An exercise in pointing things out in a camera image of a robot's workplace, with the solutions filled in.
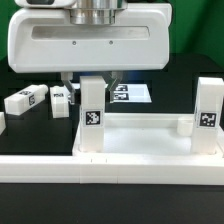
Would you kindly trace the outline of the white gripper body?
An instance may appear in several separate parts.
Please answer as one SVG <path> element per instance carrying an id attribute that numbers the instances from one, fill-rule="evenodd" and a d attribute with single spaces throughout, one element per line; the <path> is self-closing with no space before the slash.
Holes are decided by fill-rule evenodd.
<path id="1" fill-rule="evenodd" d="M 20 2 L 8 29 L 17 73 L 162 69 L 169 3 Z"/>

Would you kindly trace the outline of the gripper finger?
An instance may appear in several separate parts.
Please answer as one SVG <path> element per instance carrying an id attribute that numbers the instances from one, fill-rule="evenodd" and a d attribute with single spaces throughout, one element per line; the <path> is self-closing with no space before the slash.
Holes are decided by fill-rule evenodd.
<path id="1" fill-rule="evenodd" d="M 117 86 L 123 79 L 123 72 L 122 71 L 107 71 L 103 73 L 103 78 L 106 81 L 106 93 L 105 93 L 105 100 L 107 103 L 114 102 L 114 91 L 116 90 Z"/>
<path id="2" fill-rule="evenodd" d="M 72 85 L 71 83 L 72 79 L 73 79 L 72 72 L 61 73 L 61 80 L 64 86 L 69 91 L 68 101 L 70 102 L 71 105 L 75 105 L 80 103 L 80 91 L 75 89 L 75 87 Z"/>

